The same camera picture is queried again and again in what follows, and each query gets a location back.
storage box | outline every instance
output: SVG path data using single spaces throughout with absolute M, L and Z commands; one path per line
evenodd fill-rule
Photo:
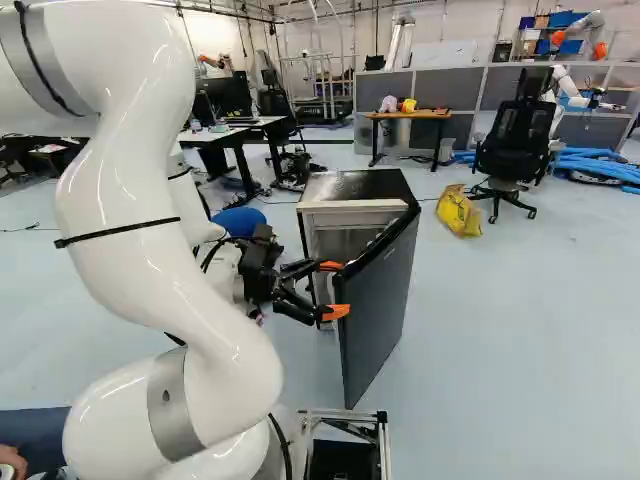
M 525 40 L 522 42 L 522 53 L 523 56 L 531 56 L 536 53 L 536 45 L 538 44 L 537 40 Z
M 580 20 L 587 15 L 586 12 L 574 12 L 573 10 L 565 10 L 564 12 L 556 12 L 549 15 L 550 27 L 568 27 L 576 20 Z
M 549 15 L 536 15 L 534 28 L 545 28 L 549 25 Z
M 520 18 L 520 26 L 519 30 L 524 30 L 525 28 L 533 28 L 536 23 L 535 17 L 522 17 Z
M 582 47 L 582 40 L 565 40 L 560 45 L 558 53 L 577 54 L 580 53 L 580 47 Z
M 529 28 L 522 33 L 522 40 L 538 40 L 540 38 L 540 30 Z
M 540 40 L 536 46 L 536 53 L 538 55 L 546 55 L 551 50 L 551 40 Z

computer monitor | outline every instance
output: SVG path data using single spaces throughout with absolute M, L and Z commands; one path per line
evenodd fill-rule
M 244 71 L 236 71 L 232 77 L 198 79 L 196 91 L 206 92 L 216 117 L 252 116 L 251 94 Z
M 193 107 L 191 107 L 191 113 L 200 121 L 203 127 L 216 124 L 216 119 L 213 114 L 213 106 L 204 91 L 196 91 L 196 95 L 193 99 Z

yellow bag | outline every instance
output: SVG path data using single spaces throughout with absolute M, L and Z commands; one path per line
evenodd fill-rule
M 482 212 L 463 191 L 463 183 L 447 186 L 438 200 L 436 215 L 456 235 L 479 237 L 482 235 Z

wooden desk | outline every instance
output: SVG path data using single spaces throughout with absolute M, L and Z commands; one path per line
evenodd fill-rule
M 433 163 L 431 164 L 431 171 L 435 172 L 438 168 L 438 156 L 440 155 L 440 141 L 442 140 L 442 129 L 444 126 L 444 120 L 451 118 L 451 112 L 449 109 L 424 109 L 416 110 L 412 113 L 370 113 L 366 115 L 373 121 L 373 145 L 372 145 L 372 158 L 369 162 L 369 167 L 373 167 L 382 158 L 382 154 L 378 154 L 378 125 L 380 120 L 388 120 L 391 118 L 407 118 L 410 120 L 436 120 L 438 121 L 438 136 L 436 138 L 436 148 L 433 154 Z

red object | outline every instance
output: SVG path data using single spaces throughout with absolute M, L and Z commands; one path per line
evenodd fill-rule
M 602 60 L 607 56 L 607 44 L 604 42 L 596 43 L 593 49 L 593 60 Z
M 560 46 L 562 45 L 562 42 L 564 42 L 565 37 L 566 34 L 564 33 L 564 30 L 558 30 L 553 35 L 551 35 L 551 43 L 556 46 Z

